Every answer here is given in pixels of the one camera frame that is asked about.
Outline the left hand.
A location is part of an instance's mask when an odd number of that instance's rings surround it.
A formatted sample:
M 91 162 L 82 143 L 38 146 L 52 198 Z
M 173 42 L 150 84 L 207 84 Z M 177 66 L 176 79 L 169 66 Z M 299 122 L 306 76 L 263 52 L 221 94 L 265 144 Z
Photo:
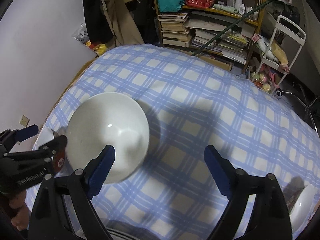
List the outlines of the left hand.
M 12 225 L 18 230 L 27 229 L 29 225 L 29 209 L 25 203 L 27 191 L 21 191 L 10 198 L 9 205 L 16 211 L 16 215 L 11 219 Z

